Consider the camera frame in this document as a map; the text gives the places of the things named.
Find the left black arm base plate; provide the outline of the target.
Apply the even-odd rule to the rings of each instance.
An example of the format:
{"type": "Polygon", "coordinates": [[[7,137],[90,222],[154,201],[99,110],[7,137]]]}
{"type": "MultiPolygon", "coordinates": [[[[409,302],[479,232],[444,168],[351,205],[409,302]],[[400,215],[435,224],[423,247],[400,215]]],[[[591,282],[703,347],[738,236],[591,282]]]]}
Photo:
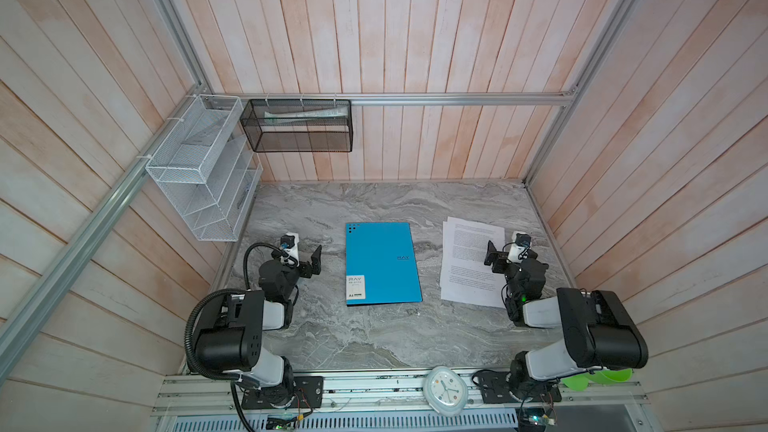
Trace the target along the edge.
{"type": "Polygon", "coordinates": [[[298,375],[294,377],[292,392],[286,392],[281,386],[247,391],[242,395],[241,407],[247,411],[319,409],[322,406],[324,382],[323,376],[298,375]]]}

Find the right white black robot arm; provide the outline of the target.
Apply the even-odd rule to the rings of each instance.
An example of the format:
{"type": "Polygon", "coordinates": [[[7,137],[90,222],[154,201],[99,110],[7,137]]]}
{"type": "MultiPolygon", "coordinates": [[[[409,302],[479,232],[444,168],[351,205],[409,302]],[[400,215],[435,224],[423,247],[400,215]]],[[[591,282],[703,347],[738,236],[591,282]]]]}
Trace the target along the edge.
{"type": "Polygon", "coordinates": [[[488,242],[484,264],[504,276],[501,300],[515,325],[562,332],[561,340],[515,356],[507,376],[513,397],[537,398],[582,373],[647,364],[646,341],[616,293],[560,287],[554,296],[542,296],[549,265],[538,260],[529,235],[500,249],[488,242]]]}

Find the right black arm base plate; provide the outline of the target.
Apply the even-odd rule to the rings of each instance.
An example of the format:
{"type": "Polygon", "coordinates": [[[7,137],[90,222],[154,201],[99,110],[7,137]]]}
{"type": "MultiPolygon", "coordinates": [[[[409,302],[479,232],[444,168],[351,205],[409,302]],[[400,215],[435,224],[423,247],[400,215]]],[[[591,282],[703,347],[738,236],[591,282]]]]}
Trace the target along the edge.
{"type": "Polygon", "coordinates": [[[484,404],[562,401],[562,395],[556,382],[529,379],[518,381],[510,372],[490,369],[476,371],[472,375],[471,381],[481,392],[484,404]]]}

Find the blue black file folder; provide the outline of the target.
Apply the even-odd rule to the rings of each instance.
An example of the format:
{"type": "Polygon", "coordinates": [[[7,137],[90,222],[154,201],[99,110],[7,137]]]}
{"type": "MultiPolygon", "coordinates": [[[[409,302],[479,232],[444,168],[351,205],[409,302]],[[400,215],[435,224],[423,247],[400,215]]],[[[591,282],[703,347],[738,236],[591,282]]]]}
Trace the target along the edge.
{"type": "Polygon", "coordinates": [[[347,306],[422,301],[409,223],[348,223],[345,251],[347,306]]]}

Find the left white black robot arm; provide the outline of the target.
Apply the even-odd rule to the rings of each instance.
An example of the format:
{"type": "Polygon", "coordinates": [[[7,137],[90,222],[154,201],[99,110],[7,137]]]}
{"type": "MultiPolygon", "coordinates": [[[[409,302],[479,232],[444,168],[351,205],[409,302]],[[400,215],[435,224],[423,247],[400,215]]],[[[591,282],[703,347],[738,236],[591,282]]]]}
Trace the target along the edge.
{"type": "Polygon", "coordinates": [[[271,259],[259,267],[257,287],[220,289],[204,297],[187,320],[184,350],[190,371],[259,392],[273,406],[282,407],[296,394],[292,366],[287,358],[266,349],[263,333],[289,327],[299,297],[298,281],[321,273],[322,248],[301,261],[298,239],[286,234],[278,246],[250,245],[244,267],[256,248],[271,251],[271,259]]]}

